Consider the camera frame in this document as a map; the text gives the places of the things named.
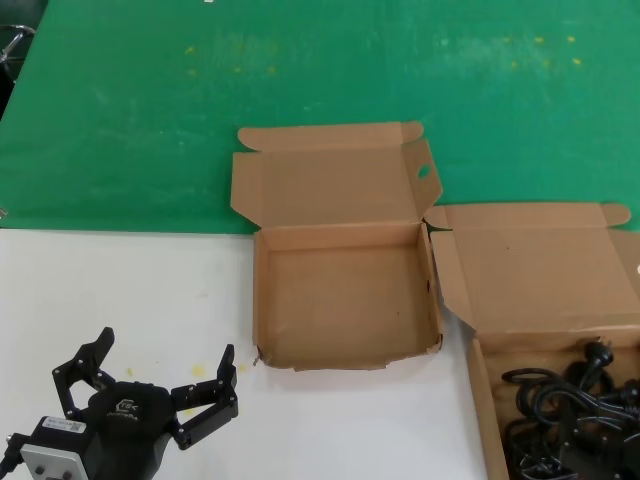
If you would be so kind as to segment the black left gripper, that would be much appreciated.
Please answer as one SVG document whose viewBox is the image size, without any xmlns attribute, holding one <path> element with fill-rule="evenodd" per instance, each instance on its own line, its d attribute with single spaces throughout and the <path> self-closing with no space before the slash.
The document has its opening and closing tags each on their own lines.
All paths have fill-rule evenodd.
<svg viewBox="0 0 640 480">
<path fill-rule="evenodd" d="M 96 429 L 102 447 L 97 479 L 151 479 L 171 434 L 179 449 L 187 450 L 238 416 L 233 344 L 226 346 L 215 379 L 174 388 L 169 395 L 163 387 L 116 382 L 105 373 L 101 365 L 114 342 L 114 330 L 105 327 L 94 342 L 83 344 L 71 360 L 52 371 L 66 418 L 83 417 L 74 403 L 74 384 L 83 382 L 98 392 L 86 412 L 86 423 Z M 174 421 L 174 409 L 198 407 L 204 410 L 186 423 Z"/>
</svg>

